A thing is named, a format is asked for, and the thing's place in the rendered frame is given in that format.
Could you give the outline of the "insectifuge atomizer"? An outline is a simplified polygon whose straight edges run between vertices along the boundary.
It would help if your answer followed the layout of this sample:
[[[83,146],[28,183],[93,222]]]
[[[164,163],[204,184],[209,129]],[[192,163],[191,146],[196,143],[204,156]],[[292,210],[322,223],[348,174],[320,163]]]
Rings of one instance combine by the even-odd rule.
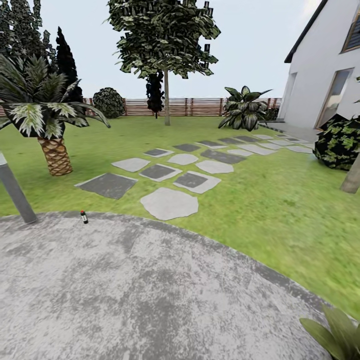
[[[82,212],[80,213],[80,215],[81,215],[82,221],[88,224],[89,221],[88,221],[88,219],[87,219],[87,215],[85,214],[85,212],[82,211]]]

